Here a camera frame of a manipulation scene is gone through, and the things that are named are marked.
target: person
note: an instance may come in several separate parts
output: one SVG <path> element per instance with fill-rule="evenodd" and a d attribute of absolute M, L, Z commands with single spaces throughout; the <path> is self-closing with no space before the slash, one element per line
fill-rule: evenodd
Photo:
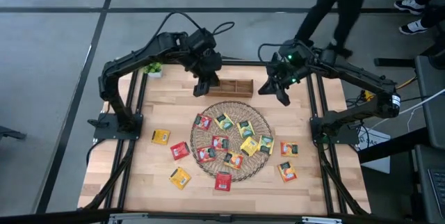
<path fill-rule="evenodd" d="M 334 37 L 327 48 L 333 49 L 338 55 L 348 58 L 353 53 L 345 48 L 346 39 L 360 16 L 363 0 L 317 0 L 316 5 L 307 13 L 294 40 L 300 40 L 311 47 L 314 44 L 310 40 L 312 34 L 321 20 L 330 12 L 335 2 L 338 6 L 339 22 Z"/>
<path fill-rule="evenodd" d="M 394 7 L 401 11 L 409 11 L 413 15 L 421 15 L 425 11 L 425 6 L 431 0 L 404 0 L 394 2 Z M 405 35 L 425 33 L 430 27 L 445 19 L 445 6 L 441 6 L 431 13 L 426 13 L 421 19 L 415 22 L 400 26 L 398 30 Z"/>

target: woven basket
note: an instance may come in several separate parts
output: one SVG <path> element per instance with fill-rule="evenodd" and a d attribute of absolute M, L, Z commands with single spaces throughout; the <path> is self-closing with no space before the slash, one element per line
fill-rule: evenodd
<path fill-rule="evenodd" d="M 210 176 L 215 177 L 218 171 L 229 172 L 232 174 L 233 182 L 240 182 L 258 173 L 258 171 L 266 164 L 268 155 L 263 152 L 255 152 L 252 157 L 249 157 L 242 153 L 241 144 L 244 140 L 241 138 L 236 123 L 249 120 L 252 123 L 255 132 L 253 139 L 256 141 L 259 140 L 260 135 L 272 136 L 272 132 L 264 117 L 256 109 L 242 102 L 220 102 L 210 106 L 208 109 L 204 110 L 202 114 L 214 119 L 223 113 L 226 113 L 235 125 L 228 130 L 222 130 L 213 121 L 207 131 L 193 128 L 190 139 L 191 151 L 198 165 Z M 223 160 L 226 155 L 226 152 L 224 151 L 216 151 L 215 161 L 206 163 L 198 162 L 196 149 L 211 145 L 213 136 L 229 137 L 229 150 L 244 156 L 241 169 L 237 170 L 224 165 Z"/>

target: wooden tabletop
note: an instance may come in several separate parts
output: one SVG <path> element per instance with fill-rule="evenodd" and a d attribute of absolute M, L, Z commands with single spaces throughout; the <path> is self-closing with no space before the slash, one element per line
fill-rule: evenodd
<path fill-rule="evenodd" d="M 218 76 L 221 79 L 254 79 L 255 91 L 267 80 L 264 67 L 223 66 Z M 127 96 L 129 80 L 130 76 L 120 80 L 123 98 Z M 317 91 L 316 80 L 313 80 Z M 142 109 L 143 132 L 136 143 L 124 209 L 219 214 L 326 214 L 318 155 L 309 129 L 308 120 L 312 115 L 306 79 L 287 91 L 291 99 L 288 107 L 279 103 L 274 95 L 260 96 L 256 92 L 253 98 L 196 98 L 192 95 L 196 82 L 180 65 L 164 65 L 162 79 L 147 82 Z M 344 110 L 346 103 L 340 80 L 325 79 L 324 84 L 329 109 Z M 197 113 L 225 100 L 238 100 L 255 107 L 265 117 L 275 137 L 275 148 L 267 164 L 253 177 L 233 182 L 230 192 L 215 190 L 215 179 L 201 170 L 192 155 L 174 161 L 170 151 L 170 146 L 178 142 L 190 143 L 191 126 Z M 167 146 L 151 143 L 155 129 L 171 131 Z M 299 157 L 281 157 L 280 141 L 298 142 Z M 104 141 L 92 151 L 79 207 L 88 204 L 109 178 L 116 143 Z M 357 154 L 347 145 L 336 147 L 342 181 L 358 203 L 369 211 Z M 290 161 L 298 174 L 297 179 L 286 183 L 277 169 L 277 165 L 285 161 Z M 168 179 L 178 166 L 192 177 L 182 191 Z M 338 211 L 335 186 L 330 184 L 334 209 Z M 120 181 L 115 187 L 112 206 L 117 204 L 119 189 Z"/>

